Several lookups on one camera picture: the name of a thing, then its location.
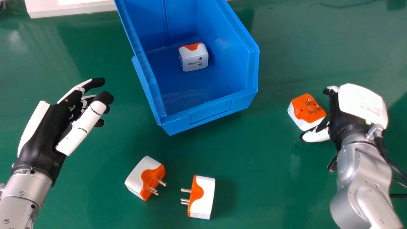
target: robotic hand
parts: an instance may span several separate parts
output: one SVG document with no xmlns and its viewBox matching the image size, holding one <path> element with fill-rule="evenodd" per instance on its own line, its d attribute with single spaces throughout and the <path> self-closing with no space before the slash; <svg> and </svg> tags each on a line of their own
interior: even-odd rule
<svg viewBox="0 0 407 229">
<path fill-rule="evenodd" d="M 40 101 L 21 136 L 17 162 L 7 183 L 0 184 L 0 229 L 32 229 L 66 156 L 91 129 L 101 127 L 102 114 L 114 100 L 108 92 L 82 96 L 105 84 L 90 79 L 72 88 L 55 105 Z"/>
<path fill-rule="evenodd" d="M 387 157 L 382 133 L 386 105 L 376 93 L 354 85 L 327 87 L 329 121 L 301 134 L 306 142 L 333 140 L 337 155 L 329 164 L 337 170 L 337 193 L 330 203 L 340 228 L 403 228 L 389 198 L 392 169 L 405 174 Z"/>
</svg>

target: blue plastic bin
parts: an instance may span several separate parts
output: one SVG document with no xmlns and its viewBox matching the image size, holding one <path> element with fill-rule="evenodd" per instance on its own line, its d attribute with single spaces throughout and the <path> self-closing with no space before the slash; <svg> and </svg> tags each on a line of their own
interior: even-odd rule
<svg viewBox="0 0 407 229">
<path fill-rule="evenodd" d="M 247 108 L 259 49 L 226 0 L 115 0 L 158 125 L 173 135 Z M 207 68 L 184 72 L 178 47 L 203 42 Z"/>
</svg>

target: orange and white plug adapter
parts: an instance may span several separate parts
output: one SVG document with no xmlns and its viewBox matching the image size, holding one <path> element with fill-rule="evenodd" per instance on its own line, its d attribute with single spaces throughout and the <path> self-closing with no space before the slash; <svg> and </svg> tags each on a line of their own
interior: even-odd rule
<svg viewBox="0 0 407 229">
<path fill-rule="evenodd" d="M 213 198 L 215 195 L 215 179 L 194 176 L 191 189 L 181 188 L 181 192 L 191 193 L 189 199 L 181 199 L 181 203 L 188 205 L 188 216 L 199 219 L 210 219 Z"/>
<path fill-rule="evenodd" d="M 178 48 L 178 51 L 179 61 L 184 72 L 199 70 L 208 66 L 209 55 L 204 43 L 183 45 Z"/>
<path fill-rule="evenodd" d="M 291 100 L 287 111 L 302 131 L 319 125 L 326 116 L 326 112 L 308 93 Z"/>
<path fill-rule="evenodd" d="M 125 185 L 134 195 L 146 201 L 151 194 L 158 196 L 156 187 L 159 184 L 167 185 L 162 181 L 164 175 L 164 166 L 151 157 L 145 156 L 127 177 Z"/>
</svg>

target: green tabletop surface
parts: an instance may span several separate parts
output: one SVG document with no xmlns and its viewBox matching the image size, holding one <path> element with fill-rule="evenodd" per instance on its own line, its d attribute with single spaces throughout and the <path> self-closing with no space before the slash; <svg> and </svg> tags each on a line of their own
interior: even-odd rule
<svg viewBox="0 0 407 229">
<path fill-rule="evenodd" d="M 117 12 L 30 19 L 21 1 L 0 13 L 0 181 L 38 101 L 55 103 L 74 85 L 104 77 L 115 96 L 105 126 L 65 161 L 35 228 L 336 228 L 329 204 L 332 142 L 305 143 L 290 100 L 354 83 L 383 96 L 390 158 L 407 171 L 405 0 L 229 2 L 260 47 L 259 91 L 241 112 L 168 136 L 131 62 Z M 166 187 L 143 202 L 124 181 L 144 156 L 166 168 Z M 187 217 L 179 190 L 194 175 L 216 178 L 211 220 Z M 406 190 L 392 184 L 391 193 Z M 394 199 L 407 225 L 407 199 Z"/>
</svg>

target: metal prong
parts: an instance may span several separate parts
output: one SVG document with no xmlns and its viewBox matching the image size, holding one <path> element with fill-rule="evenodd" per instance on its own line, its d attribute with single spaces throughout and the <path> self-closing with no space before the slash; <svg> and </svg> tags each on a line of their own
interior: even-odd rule
<svg viewBox="0 0 407 229">
<path fill-rule="evenodd" d="M 160 185 L 162 185 L 162 186 L 167 186 L 167 183 L 165 183 L 164 181 L 162 181 L 162 180 L 157 180 L 157 182 L 160 184 Z"/>
<path fill-rule="evenodd" d="M 157 193 L 157 190 L 156 190 L 155 188 L 153 188 L 153 187 L 149 187 L 149 189 L 150 189 L 150 191 L 151 191 L 151 192 L 153 192 L 153 193 L 154 193 L 154 192 L 155 192 L 155 193 Z"/>
<path fill-rule="evenodd" d="M 311 102 L 311 98 L 308 98 L 305 102 L 305 105 L 308 106 L 308 104 Z"/>
<path fill-rule="evenodd" d="M 191 190 L 190 190 L 190 189 L 186 189 L 186 188 L 181 188 L 181 192 L 188 192 L 188 193 L 191 193 Z"/>
</svg>

